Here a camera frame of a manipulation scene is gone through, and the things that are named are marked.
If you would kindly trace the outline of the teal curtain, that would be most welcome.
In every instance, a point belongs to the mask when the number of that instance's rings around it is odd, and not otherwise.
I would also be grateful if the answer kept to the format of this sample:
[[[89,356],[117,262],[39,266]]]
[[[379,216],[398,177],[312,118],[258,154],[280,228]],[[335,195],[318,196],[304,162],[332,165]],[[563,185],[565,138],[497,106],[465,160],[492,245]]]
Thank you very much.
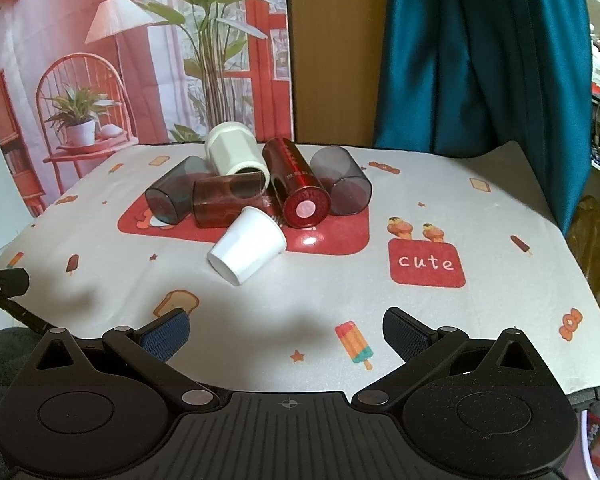
[[[585,0],[387,0],[374,143],[476,157],[524,151],[557,225],[591,168]]]

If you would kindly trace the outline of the red metallic tumbler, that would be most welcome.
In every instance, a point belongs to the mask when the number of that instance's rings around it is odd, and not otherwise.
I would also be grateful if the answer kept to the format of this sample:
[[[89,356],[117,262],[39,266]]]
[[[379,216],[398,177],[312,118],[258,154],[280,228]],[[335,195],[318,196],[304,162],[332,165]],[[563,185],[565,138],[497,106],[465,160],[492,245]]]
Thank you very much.
[[[313,228],[330,211],[330,196],[296,144],[285,138],[268,140],[262,150],[270,180],[288,226]]]

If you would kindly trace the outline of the printed room backdrop poster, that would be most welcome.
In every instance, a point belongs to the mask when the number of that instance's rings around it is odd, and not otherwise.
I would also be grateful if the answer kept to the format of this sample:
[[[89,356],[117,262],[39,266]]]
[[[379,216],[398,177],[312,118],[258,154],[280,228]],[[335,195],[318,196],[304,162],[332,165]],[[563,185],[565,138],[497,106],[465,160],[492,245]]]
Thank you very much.
[[[221,122],[291,137],[286,0],[0,0],[0,153],[30,214]]]

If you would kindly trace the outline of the wooden panel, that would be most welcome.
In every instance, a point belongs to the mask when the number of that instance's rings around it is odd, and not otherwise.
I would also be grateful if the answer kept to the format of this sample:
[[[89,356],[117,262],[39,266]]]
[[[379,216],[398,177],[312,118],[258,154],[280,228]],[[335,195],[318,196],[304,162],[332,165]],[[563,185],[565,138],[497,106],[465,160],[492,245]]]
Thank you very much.
[[[387,0],[289,0],[294,136],[373,144]]]

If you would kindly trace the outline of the purple-grey translucent cup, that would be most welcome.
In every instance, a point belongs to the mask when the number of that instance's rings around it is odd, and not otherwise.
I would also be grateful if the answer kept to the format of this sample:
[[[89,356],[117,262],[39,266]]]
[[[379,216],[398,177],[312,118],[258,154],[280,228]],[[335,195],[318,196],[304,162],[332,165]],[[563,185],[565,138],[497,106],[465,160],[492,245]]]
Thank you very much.
[[[330,196],[331,214],[353,216],[370,203],[373,185],[342,146],[320,148],[312,156],[310,167]]]

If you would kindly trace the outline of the cream faceted cup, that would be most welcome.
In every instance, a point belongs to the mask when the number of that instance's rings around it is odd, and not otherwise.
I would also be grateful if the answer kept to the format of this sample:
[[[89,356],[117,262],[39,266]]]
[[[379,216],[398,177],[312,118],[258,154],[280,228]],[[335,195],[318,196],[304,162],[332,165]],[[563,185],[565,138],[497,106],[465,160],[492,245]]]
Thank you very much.
[[[256,172],[262,177],[262,191],[270,184],[270,170],[257,139],[241,122],[222,122],[213,127],[204,141],[204,149],[208,161],[220,176]]]

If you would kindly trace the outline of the white plastic cup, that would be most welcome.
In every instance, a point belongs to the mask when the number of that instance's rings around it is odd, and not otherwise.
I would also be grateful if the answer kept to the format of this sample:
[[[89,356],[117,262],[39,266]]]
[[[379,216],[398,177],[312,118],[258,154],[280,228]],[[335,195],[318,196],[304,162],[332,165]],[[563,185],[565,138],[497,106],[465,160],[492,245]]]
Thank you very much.
[[[245,206],[209,250],[207,260],[225,281],[240,286],[286,247],[276,221],[261,209]]]

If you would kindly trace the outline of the grey-blue translucent cup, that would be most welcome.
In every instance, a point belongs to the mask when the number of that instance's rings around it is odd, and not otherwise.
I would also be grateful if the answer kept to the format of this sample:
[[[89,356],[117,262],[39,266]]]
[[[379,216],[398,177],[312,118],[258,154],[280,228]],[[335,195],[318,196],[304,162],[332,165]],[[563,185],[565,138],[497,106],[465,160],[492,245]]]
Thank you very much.
[[[146,188],[144,196],[152,214],[161,222],[175,226],[193,208],[195,182],[211,174],[207,162],[188,156]]]

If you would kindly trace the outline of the patterned white tablecloth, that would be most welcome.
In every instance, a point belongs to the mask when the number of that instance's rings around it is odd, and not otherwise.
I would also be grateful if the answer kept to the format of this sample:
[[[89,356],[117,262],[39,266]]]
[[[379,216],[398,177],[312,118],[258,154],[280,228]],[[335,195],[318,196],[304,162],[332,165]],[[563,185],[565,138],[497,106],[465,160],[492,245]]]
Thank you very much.
[[[286,250],[235,286],[218,239],[151,217],[144,193],[199,144],[115,154],[3,250],[29,273],[26,308],[76,336],[189,313],[181,373],[235,390],[355,393],[397,368],[385,310],[475,338],[523,330],[568,393],[600,387],[600,308],[515,143],[477,158],[357,148],[366,211],[287,230]]]

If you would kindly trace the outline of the brown translucent cup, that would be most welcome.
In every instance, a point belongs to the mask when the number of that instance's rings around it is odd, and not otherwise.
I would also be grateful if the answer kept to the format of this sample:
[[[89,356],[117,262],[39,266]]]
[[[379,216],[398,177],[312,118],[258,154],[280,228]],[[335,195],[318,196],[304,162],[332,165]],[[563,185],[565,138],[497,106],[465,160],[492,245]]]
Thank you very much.
[[[197,226],[203,229],[229,226],[245,207],[261,203],[264,184],[260,171],[197,180],[193,190]]]

